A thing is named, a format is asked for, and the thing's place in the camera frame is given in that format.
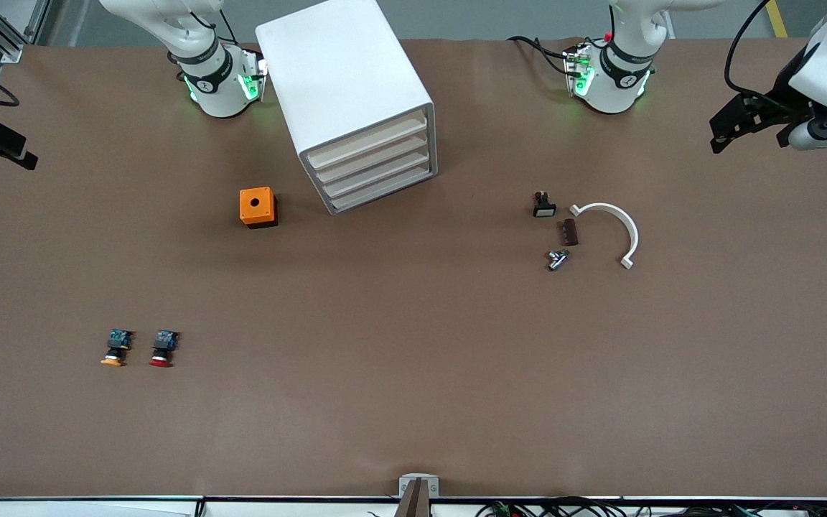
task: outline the metal fitting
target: metal fitting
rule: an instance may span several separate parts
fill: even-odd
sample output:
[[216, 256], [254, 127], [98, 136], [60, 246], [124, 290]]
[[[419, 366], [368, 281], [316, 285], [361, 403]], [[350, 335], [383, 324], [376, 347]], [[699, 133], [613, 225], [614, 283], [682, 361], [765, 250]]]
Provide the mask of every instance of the metal fitting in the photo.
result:
[[551, 259], [551, 264], [548, 264], [548, 271], [557, 271], [557, 269], [560, 269], [561, 265], [564, 265], [564, 262], [567, 261], [568, 256], [570, 256], [570, 252], [566, 249], [549, 251], [548, 259]]

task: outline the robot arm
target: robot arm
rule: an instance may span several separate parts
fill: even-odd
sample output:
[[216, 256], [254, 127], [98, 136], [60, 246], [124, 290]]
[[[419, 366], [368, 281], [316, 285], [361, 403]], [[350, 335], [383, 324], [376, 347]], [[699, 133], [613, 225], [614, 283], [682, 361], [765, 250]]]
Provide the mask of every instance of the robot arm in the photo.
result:
[[223, 0], [101, 0], [104, 9], [147, 30], [184, 71], [184, 82], [206, 114], [232, 117], [258, 101], [266, 62], [256, 52], [223, 45], [199, 17], [219, 12]]
[[719, 153], [733, 140], [772, 125], [781, 147], [827, 147], [827, 15], [813, 29], [807, 46], [784, 67], [767, 94], [739, 93], [713, 118], [710, 141]]
[[614, 35], [600, 44], [582, 45], [565, 56], [568, 89], [593, 109], [620, 113], [643, 94], [650, 66], [668, 34], [667, 11], [710, 9], [724, 0], [608, 0]]

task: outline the orange push button box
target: orange push button box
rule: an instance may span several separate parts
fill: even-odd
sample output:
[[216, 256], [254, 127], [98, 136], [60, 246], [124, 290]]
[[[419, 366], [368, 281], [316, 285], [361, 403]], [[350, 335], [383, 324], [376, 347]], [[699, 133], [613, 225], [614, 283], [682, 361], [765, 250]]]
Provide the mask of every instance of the orange push button box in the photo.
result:
[[279, 225], [276, 196], [270, 187], [244, 189], [239, 197], [240, 219], [250, 229]]

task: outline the black connector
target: black connector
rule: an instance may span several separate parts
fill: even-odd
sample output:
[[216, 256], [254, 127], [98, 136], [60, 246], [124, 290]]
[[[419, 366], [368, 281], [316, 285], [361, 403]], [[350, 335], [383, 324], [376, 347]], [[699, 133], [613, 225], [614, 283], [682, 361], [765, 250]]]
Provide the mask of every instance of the black connector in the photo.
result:
[[557, 213], [557, 205], [548, 201], [548, 193], [544, 190], [535, 192], [535, 208], [531, 215], [534, 217], [553, 217]]

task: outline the white plastic drawer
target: white plastic drawer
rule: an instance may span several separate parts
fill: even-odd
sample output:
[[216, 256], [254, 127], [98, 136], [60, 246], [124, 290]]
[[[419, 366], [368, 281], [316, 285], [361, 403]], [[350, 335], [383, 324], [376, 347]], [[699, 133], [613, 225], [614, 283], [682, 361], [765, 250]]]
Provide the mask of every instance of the white plastic drawer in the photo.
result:
[[359, 154], [358, 157], [350, 158], [335, 164], [334, 166], [317, 170], [318, 180], [321, 183], [331, 183], [331, 181], [340, 180], [341, 177], [349, 176], [365, 168], [376, 166], [382, 162], [386, 162], [401, 154], [410, 153], [414, 149], [426, 147], [426, 131], [420, 131], [417, 134], [412, 134], [399, 141], [394, 141], [391, 144], [383, 145], [372, 149], [368, 153]]
[[401, 140], [426, 129], [426, 114], [414, 111], [395, 118], [360, 134], [354, 134], [341, 141], [308, 151], [308, 163], [315, 169], [330, 167], [341, 161], [357, 157], [375, 147]]
[[331, 197], [343, 196], [353, 190], [362, 189], [362, 187], [387, 179], [387, 177], [394, 176], [394, 174], [427, 161], [429, 161], [429, 154], [426, 147], [424, 147], [422, 151], [404, 154], [401, 157], [394, 158], [394, 160], [379, 164], [377, 167], [362, 170], [330, 185], [325, 185], [324, 191]]
[[335, 210], [341, 210], [347, 206], [356, 206], [364, 202], [370, 202], [371, 200], [377, 199], [377, 197], [413, 185], [413, 183], [417, 183], [417, 181], [426, 180], [427, 177], [430, 177], [430, 174], [429, 164], [420, 164], [410, 170], [392, 176], [385, 181], [373, 183], [360, 190], [354, 190], [345, 196], [335, 197], [331, 200], [331, 204]]

